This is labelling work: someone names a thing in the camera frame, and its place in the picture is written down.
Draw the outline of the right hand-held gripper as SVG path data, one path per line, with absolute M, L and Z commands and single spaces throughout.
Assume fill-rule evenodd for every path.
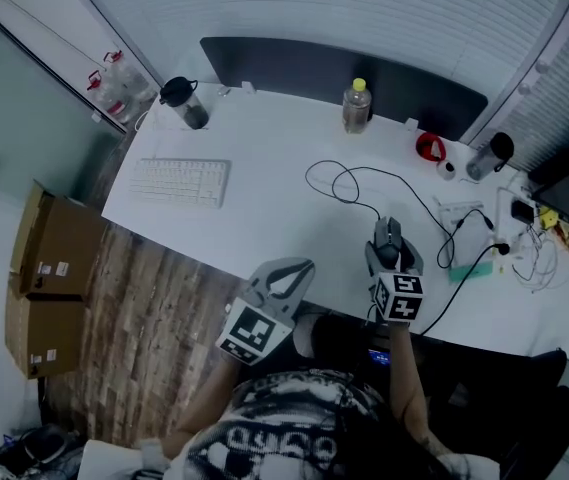
M 384 270 L 378 250 L 371 241 L 365 244 L 365 259 L 371 277 Z M 402 273 L 380 273 L 373 291 L 373 302 L 384 321 L 411 323 L 416 319 L 424 298 L 422 277 L 419 276 L 423 271 L 421 255 L 408 239 L 403 238 Z

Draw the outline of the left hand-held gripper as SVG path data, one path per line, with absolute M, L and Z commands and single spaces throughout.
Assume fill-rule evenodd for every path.
M 293 332 L 295 314 L 315 273 L 312 260 L 285 257 L 260 265 L 227 307 L 215 345 L 245 365 L 255 365 L 274 352 Z M 288 280 L 283 291 L 274 285 Z

